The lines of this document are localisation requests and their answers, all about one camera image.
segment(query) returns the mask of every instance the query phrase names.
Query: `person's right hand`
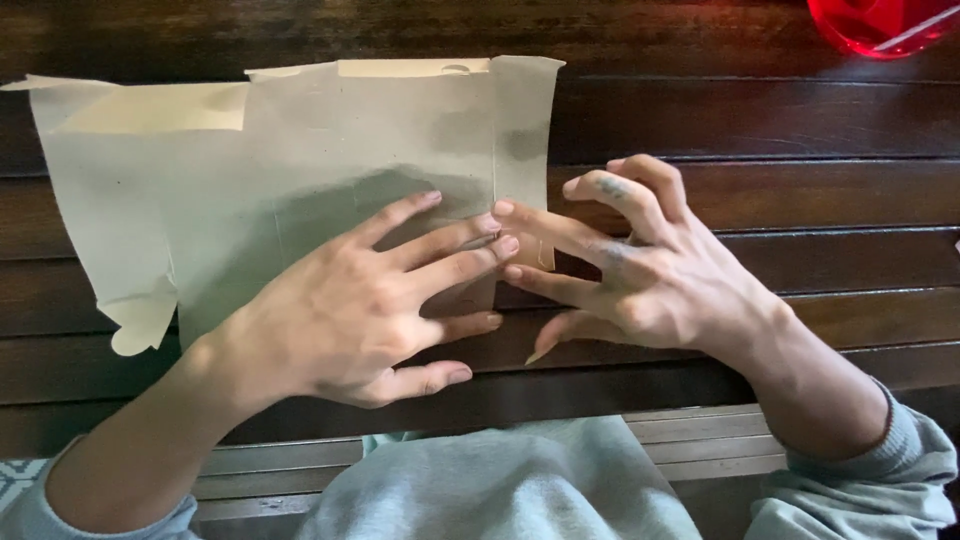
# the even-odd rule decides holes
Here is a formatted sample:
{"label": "person's right hand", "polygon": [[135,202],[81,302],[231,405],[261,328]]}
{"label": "person's right hand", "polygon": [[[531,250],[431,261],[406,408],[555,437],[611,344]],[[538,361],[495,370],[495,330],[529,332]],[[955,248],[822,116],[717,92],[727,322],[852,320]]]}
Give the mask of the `person's right hand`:
{"label": "person's right hand", "polygon": [[511,264],[506,281],[579,309],[540,331],[533,361],[558,342],[593,338],[658,348],[697,349],[730,364],[792,310],[748,272],[686,205],[680,171],[650,156],[608,163],[564,185],[571,201],[613,207],[633,233],[621,242],[579,221],[498,201],[493,216],[582,258],[601,282]]}
{"label": "person's right hand", "polygon": [[499,327],[502,318],[493,312],[425,319],[420,307],[512,257],[516,238],[458,252],[500,230],[484,214],[382,253],[373,248],[440,201],[437,191],[412,195],[328,241],[202,336],[185,358],[228,386],[249,414],[294,395],[375,407],[469,380],[469,367],[459,361],[394,366],[438,343]]}

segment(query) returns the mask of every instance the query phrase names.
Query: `red plastic object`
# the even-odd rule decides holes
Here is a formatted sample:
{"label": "red plastic object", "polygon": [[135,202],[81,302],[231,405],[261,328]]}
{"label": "red plastic object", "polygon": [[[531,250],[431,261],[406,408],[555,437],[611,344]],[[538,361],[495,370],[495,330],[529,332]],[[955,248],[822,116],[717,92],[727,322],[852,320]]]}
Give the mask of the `red plastic object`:
{"label": "red plastic object", "polygon": [[820,33],[844,53],[911,55],[960,21],[960,0],[807,0]]}

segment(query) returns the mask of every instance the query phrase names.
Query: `finger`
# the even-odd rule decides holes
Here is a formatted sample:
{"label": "finger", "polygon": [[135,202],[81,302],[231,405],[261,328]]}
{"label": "finger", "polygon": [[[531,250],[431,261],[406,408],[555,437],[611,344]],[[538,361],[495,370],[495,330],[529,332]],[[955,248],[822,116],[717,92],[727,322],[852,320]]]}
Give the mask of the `finger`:
{"label": "finger", "polygon": [[663,215],[672,222],[682,221],[686,209],[684,177],[677,167],[646,154],[607,163],[607,170],[622,177],[643,182],[660,201]]}
{"label": "finger", "polygon": [[628,342],[627,334],[614,323],[589,311],[575,309],[550,319],[540,329],[534,353],[527,358],[530,365],[549,353],[558,343],[570,339],[602,339],[616,343]]}
{"label": "finger", "polygon": [[503,315],[493,311],[481,311],[471,313],[470,315],[461,315],[459,317],[445,317],[443,319],[433,319],[432,322],[440,325],[439,335],[434,333],[431,338],[434,343],[427,343],[427,347],[433,347],[438,343],[456,341],[472,335],[480,335],[500,328],[503,324]]}
{"label": "finger", "polygon": [[371,247],[406,220],[438,205],[442,198],[440,191],[424,191],[408,195],[387,205],[373,217],[357,225],[347,235],[363,247]]}
{"label": "finger", "polygon": [[563,274],[551,274],[531,266],[510,264],[503,269],[503,279],[523,290],[545,296],[565,306],[591,309],[598,307],[598,282],[588,282]]}
{"label": "finger", "polygon": [[472,377],[473,372],[465,363],[442,360],[425,366],[388,369],[371,382],[366,393],[371,397],[371,405],[384,406],[396,400],[436,394],[450,384]]}
{"label": "finger", "polygon": [[516,255],[520,243],[505,235],[489,245],[462,251],[422,268],[407,272],[412,288],[424,301],[457,283],[468,282],[490,272],[500,263]]}
{"label": "finger", "polygon": [[627,218],[636,235],[648,244],[669,241],[670,229],[657,195],[643,184],[606,171],[590,171],[564,184],[564,197],[612,207]]}
{"label": "finger", "polygon": [[508,199],[497,201],[492,214],[504,227],[532,234],[564,253],[601,268],[608,259],[607,251],[616,243],[609,236],[575,219],[533,209]]}
{"label": "finger", "polygon": [[411,270],[455,253],[464,244],[490,236],[502,226],[489,213],[458,221],[386,252],[402,270]]}

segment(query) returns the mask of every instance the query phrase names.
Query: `unfolded cardboard box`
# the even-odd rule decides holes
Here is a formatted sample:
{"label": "unfolded cardboard box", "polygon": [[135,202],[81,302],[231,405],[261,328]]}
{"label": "unfolded cardboard box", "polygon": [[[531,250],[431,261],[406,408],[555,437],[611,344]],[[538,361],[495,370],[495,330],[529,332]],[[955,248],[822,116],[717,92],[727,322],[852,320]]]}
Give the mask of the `unfolded cardboard box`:
{"label": "unfolded cardboard box", "polygon": [[[118,86],[28,76],[60,213],[120,325],[114,351],[157,347],[179,306],[185,348],[267,282],[407,194],[439,208],[386,249],[510,197],[546,208],[557,70],[535,57],[336,61],[248,71],[248,83]],[[520,258],[553,268],[521,235]],[[430,303],[492,306],[493,279]]]}

